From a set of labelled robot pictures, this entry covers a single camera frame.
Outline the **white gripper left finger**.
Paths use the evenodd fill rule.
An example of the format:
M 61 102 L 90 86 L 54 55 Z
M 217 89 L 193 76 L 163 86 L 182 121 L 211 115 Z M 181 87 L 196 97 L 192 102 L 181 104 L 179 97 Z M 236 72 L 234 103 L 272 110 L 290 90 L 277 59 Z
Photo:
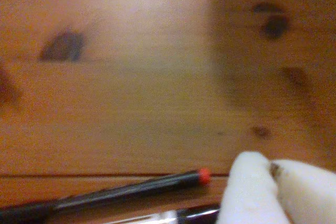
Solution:
M 230 169 L 217 222 L 288 223 L 277 195 L 270 161 L 258 152 L 242 152 Z

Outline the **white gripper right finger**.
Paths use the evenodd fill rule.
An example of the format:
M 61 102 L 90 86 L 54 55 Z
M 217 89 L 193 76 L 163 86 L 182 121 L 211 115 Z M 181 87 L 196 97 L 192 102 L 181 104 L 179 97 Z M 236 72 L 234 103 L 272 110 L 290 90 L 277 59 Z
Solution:
M 306 163 L 271 162 L 278 199 L 293 223 L 335 223 L 335 173 Z

